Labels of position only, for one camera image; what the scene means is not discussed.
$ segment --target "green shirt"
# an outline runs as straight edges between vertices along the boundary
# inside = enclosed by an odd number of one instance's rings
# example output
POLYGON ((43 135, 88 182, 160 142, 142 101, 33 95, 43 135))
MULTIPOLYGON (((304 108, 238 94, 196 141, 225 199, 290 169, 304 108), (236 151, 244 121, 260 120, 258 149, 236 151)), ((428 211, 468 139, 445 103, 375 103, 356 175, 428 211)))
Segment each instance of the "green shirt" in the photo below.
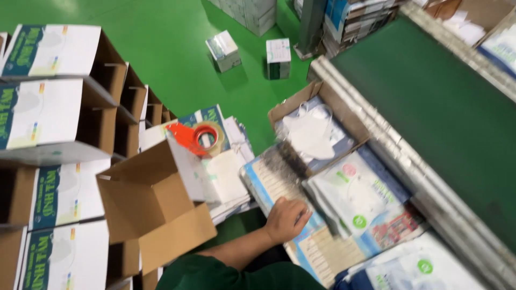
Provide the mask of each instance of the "green shirt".
POLYGON ((279 262, 253 273, 239 272, 214 257, 185 255, 163 273, 156 290, 325 289, 303 268, 279 262))

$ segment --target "hand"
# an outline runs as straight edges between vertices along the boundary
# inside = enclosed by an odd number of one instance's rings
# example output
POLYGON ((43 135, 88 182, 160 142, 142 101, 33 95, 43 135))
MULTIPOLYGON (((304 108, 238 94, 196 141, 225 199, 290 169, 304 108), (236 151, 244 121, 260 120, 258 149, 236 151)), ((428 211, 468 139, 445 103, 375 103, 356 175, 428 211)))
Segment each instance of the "hand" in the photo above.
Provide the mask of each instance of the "hand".
POLYGON ((311 216, 312 212, 304 201, 280 197, 272 207, 263 229, 274 245, 286 243, 301 233, 311 216))

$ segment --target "packing tape roll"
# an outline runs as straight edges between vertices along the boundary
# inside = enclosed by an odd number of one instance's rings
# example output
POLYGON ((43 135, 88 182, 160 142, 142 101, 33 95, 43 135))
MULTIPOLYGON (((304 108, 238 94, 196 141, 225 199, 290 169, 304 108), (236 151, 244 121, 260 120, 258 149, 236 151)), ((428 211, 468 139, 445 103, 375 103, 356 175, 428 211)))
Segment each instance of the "packing tape roll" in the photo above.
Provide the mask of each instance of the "packing tape roll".
POLYGON ((215 157, 218 154, 222 152, 222 146, 224 144, 225 136, 224 131, 220 127, 219 124, 213 121, 202 121, 195 125, 193 125, 192 129, 194 130, 194 136, 195 136, 195 142, 199 142, 199 138, 201 135, 209 133, 214 135, 215 142, 208 148, 205 148, 203 145, 199 146, 206 151, 206 153, 211 156, 215 157))

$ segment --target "green circle logo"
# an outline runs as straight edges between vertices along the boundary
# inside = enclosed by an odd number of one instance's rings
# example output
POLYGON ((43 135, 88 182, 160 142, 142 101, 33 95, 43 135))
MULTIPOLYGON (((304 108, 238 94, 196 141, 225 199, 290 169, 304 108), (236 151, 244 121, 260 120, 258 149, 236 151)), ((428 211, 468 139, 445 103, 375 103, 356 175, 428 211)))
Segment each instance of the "green circle logo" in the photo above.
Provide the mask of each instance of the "green circle logo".
POLYGON ((367 220, 365 219, 364 216, 356 215, 353 218, 353 225, 357 229, 363 229, 367 225, 367 220))
POLYGON ((433 266, 429 260, 419 260, 417 267, 423 274, 430 274, 433 272, 433 266))

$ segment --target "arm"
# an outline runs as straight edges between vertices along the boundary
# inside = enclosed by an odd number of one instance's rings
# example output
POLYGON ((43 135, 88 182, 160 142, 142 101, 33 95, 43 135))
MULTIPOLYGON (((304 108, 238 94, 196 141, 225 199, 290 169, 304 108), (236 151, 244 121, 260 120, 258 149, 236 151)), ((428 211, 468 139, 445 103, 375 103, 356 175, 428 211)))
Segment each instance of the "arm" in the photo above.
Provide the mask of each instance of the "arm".
POLYGON ((213 256, 226 266, 241 271, 261 253, 299 235, 311 216, 303 201, 281 197, 272 207, 263 228, 198 254, 213 256))

